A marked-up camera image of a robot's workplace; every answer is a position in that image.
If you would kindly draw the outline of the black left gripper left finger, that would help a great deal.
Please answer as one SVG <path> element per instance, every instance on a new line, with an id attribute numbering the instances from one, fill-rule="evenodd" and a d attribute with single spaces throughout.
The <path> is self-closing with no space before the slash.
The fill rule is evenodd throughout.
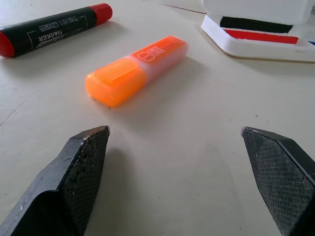
<path id="1" fill-rule="evenodd" d="M 71 137 L 0 225 L 0 236 L 84 236 L 109 135 L 100 126 Z"/>

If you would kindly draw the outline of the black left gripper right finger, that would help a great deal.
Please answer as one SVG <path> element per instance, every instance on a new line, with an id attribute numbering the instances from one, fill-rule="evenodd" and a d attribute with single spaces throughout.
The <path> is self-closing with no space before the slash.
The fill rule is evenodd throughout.
<path id="1" fill-rule="evenodd" d="M 315 236 L 315 161 L 292 139 L 244 126 L 257 188 L 282 236 Z"/>

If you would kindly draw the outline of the white tray with coloured items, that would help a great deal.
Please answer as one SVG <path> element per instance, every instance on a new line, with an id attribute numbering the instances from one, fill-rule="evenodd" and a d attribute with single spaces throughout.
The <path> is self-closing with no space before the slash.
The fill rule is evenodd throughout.
<path id="1" fill-rule="evenodd" d="M 201 0 L 201 28 L 234 57 L 315 62 L 315 0 Z"/>

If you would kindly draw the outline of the orange highlighter pen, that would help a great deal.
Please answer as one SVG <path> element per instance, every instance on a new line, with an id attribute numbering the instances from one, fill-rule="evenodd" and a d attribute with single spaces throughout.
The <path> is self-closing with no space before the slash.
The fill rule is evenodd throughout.
<path id="1" fill-rule="evenodd" d="M 85 89 L 97 101 L 116 107 L 183 60 L 188 49 L 187 42 L 167 36 L 88 74 Z"/>

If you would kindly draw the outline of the black marker with red caps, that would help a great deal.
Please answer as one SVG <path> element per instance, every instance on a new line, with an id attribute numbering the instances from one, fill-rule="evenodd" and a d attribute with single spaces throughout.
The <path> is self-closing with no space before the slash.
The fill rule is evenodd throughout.
<path id="1" fill-rule="evenodd" d="M 0 28 L 0 56 L 17 57 L 104 24 L 113 15 L 106 3 Z"/>

